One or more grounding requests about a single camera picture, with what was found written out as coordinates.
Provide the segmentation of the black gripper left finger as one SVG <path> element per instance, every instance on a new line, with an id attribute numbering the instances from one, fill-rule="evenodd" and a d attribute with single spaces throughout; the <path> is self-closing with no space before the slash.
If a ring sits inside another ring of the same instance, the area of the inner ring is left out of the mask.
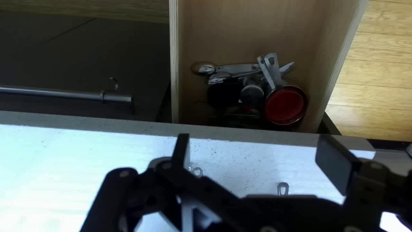
<path id="1" fill-rule="evenodd" d="M 190 147 L 190 135 L 179 134 L 172 156 L 172 164 L 178 167 L 185 167 L 187 161 L 187 152 Z"/>

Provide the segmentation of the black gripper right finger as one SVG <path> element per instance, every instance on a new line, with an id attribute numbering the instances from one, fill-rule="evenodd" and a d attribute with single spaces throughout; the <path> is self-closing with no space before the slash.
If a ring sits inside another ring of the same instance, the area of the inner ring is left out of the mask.
<path id="1" fill-rule="evenodd" d="M 316 164 L 342 195 L 352 189 L 373 191 L 367 180 L 361 179 L 361 169 L 370 165 L 370 161 L 358 158 L 331 135 L 320 137 Z"/>

